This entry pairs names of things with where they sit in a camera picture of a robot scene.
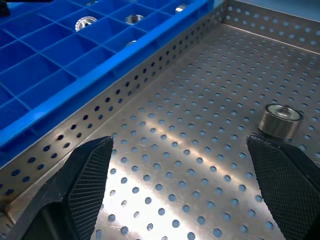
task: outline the perforated metal tray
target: perforated metal tray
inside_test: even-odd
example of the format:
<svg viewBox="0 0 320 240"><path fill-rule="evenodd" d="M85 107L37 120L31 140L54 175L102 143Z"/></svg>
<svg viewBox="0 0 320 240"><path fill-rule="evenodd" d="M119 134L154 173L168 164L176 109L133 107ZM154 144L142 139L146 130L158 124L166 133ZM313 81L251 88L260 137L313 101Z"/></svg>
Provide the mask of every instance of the perforated metal tray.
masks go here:
<svg viewBox="0 0 320 240"><path fill-rule="evenodd" d="M4 168L1 178L23 164L16 177L34 177L25 192L22 184L5 186L15 188L7 197L11 219L72 148L113 135L92 240L284 240L261 198L246 137L257 130L264 105L288 104L304 114L292 144L320 162L319 54L219 25L223 11L203 18ZM36 170L41 163L45 175Z"/></svg>

